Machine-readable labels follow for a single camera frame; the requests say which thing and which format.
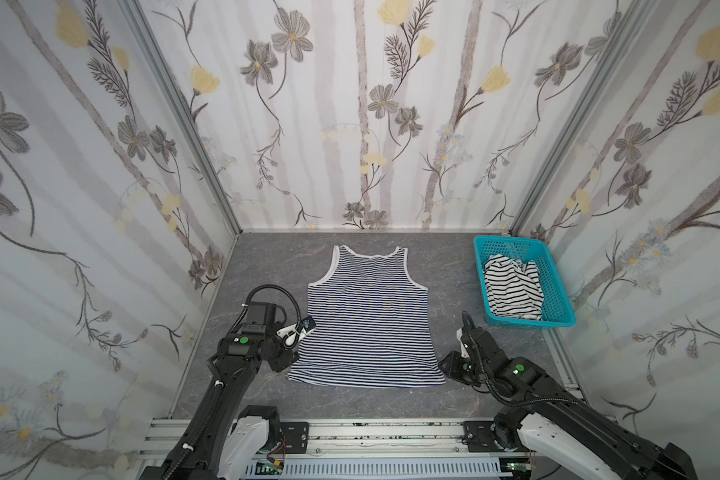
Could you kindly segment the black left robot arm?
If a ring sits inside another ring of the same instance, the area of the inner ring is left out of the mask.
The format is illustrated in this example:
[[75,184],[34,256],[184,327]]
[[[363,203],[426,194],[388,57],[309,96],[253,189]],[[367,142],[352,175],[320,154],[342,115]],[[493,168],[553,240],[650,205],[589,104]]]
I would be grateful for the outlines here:
[[211,379],[197,412],[162,464],[144,468],[142,479],[241,479],[256,454],[286,446],[276,407],[240,405],[262,364],[280,373],[299,359],[298,345],[316,323],[275,284],[253,288],[242,307],[206,361]]

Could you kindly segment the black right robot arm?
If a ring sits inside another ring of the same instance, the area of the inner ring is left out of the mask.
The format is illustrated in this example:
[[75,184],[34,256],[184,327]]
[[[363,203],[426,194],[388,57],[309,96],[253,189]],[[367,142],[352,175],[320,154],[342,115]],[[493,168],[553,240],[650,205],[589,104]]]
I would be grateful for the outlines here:
[[524,357],[510,358],[468,312],[460,347],[440,362],[444,375],[502,405],[489,435],[502,450],[522,447],[582,479],[694,479],[691,457],[632,433],[567,391]]

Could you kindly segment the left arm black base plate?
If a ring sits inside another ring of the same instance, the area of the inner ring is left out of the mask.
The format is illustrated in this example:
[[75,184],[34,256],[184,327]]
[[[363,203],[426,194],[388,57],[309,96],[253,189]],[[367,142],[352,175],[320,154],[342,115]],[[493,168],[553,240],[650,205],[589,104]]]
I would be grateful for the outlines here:
[[308,422],[282,422],[280,444],[275,452],[285,455],[305,454],[308,449],[309,429]]

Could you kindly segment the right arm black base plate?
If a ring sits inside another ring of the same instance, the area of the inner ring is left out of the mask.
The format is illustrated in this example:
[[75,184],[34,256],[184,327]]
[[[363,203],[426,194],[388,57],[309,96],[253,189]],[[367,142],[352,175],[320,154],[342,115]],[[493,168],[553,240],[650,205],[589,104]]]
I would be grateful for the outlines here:
[[469,453],[503,452],[504,448],[497,442],[492,420],[473,420],[462,423],[462,444]]

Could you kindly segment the blue white striped tank top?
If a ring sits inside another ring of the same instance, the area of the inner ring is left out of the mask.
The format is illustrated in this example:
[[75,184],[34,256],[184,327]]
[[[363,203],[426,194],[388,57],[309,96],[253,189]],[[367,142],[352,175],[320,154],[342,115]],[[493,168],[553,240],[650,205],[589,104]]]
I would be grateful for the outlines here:
[[300,341],[289,380],[368,389],[444,384],[429,326],[429,290],[411,277],[407,249],[362,255],[337,245],[307,297],[315,328]]

